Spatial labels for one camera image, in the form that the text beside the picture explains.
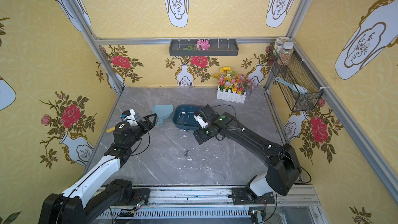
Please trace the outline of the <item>light blue dustpan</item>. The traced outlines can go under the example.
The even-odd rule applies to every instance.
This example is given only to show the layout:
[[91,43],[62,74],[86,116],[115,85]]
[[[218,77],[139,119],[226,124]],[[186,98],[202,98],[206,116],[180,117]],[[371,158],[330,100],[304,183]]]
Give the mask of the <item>light blue dustpan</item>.
[[157,125],[162,126],[163,121],[169,118],[174,111],[174,107],[172,104],[169,105],[155,105],[152,108],[152,113],[157,114]]

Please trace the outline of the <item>pink flower on shelf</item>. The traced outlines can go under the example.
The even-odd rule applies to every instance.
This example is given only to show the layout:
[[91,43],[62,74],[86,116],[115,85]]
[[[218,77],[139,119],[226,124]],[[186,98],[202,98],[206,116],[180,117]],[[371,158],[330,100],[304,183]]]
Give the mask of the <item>pink flower on shelf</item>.
[[211,47],[209,40],[199,39],[195,45],[197,50],[209,50]]

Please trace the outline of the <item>white fence flower box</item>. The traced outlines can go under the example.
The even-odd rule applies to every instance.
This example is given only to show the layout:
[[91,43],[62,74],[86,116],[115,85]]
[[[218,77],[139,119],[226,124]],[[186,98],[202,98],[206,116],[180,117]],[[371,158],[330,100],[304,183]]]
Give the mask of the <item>white fence flower box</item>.
[[230,67],[222,67],[220,72],[213,74],[218,80],[217,99],[235,103],[244,103],[252,94],[254,82],[245,74],[239,74]]

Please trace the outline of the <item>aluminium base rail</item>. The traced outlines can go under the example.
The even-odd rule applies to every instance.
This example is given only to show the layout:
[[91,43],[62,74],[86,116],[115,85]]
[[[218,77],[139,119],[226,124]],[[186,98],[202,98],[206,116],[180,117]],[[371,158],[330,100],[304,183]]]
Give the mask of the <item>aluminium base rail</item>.
[[136,187],[123,179],[106,187],[82,181],[61,194],[51,194],[39,221],[89,224],[110,213],[115,220],[224,217],[264,224],[273,217],[286,221],[286,207],[303,207],[314,224],[328,221],[311,185],[295,185],[282,196],[271,190],[255,195],[248,186]]

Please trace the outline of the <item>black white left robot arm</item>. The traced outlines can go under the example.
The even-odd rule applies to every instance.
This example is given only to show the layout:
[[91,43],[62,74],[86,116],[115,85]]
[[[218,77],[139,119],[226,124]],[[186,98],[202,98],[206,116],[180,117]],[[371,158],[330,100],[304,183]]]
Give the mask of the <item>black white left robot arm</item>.
[[104,191],[97,190],[128,159],[134,156],[133,145],[156,125],[157,115],[151,114],[130,125],[127,121],[116,124],[114,142],[86,175],[61,194],[51,194],[43,202],[40,224],[90,224],[116,203],[131,203],[137,198],[132,183],[124,179],[113,180]]

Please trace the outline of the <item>light blue brush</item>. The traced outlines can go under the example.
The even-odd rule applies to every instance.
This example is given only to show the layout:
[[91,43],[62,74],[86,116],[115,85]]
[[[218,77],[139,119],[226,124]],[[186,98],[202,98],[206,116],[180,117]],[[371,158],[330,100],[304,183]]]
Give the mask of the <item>light blue brush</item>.
[[284,79],[282,79],[280,77],[276,77],[275,81],[278,82],[278,83],[281,83],[283,85],[286,85],[291,90],[293,90],[293,91],[295,91],[295,92],[297,92],[299,94],[307,94],[308,93],[308,90],[305,87],[300,86],[298,84],[291,84],[291,83],[285,81]]

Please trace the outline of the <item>teal plastic storage box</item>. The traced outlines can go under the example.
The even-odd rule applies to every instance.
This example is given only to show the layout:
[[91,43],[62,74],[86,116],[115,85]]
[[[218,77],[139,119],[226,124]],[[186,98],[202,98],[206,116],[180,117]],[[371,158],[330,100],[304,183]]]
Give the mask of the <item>teal plastic storage box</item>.
[[200,129],[200,124],[195,120],[195,112],[200,110],[200,105],[179,105],[175,109],[173,116],[174,125],[183,130],[196,131]]

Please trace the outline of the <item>dark wall shelf tray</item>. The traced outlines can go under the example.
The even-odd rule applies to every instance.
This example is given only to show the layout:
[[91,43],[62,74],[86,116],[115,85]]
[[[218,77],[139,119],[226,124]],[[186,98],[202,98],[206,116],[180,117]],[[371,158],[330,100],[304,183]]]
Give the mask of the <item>dark wall shelf tray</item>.
[[237,40],[230,38],[179,38],[172,39],[169,46],[172,57],[237,56],[238,52]]

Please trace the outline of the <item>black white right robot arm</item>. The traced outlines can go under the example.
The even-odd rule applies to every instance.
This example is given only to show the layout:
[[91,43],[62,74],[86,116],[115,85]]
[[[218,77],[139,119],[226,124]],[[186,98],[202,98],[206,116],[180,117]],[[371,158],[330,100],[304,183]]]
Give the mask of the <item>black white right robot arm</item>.
[[270,192],[287,196],[302,173],[295,149],[290,144],[271,142],[244,126],[229,113],[218,114],[209,105],[194,114],[200,128],[193,135],[199,144],[212,138],[232,140],[254,154],[267,167],[267,172],[256,176],[248,185],[251,193],[262,197]]

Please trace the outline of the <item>glass jar white lid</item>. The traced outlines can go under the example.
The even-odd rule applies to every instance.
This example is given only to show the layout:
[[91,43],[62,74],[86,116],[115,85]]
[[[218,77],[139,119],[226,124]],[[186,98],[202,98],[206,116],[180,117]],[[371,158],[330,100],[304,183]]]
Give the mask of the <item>glass jar white lid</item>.
[[283,48],[285,42],[291,42],[292,39],[289,37],[278,37],[275,40],[273,52],[274,55],[279,54],[280,50]]

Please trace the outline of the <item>spice jar white lid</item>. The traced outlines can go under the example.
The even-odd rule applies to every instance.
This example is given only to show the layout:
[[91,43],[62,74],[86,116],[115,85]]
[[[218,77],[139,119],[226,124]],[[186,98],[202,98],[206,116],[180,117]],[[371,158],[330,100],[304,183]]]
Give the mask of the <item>spice jar white lid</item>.
[[293,55],[293,51],[294,51],[294,43],[287,41],[283,44],[282,49],[279,52],[279,58],[277,60],[277,63],[279,65],[288,65],[291,57]]

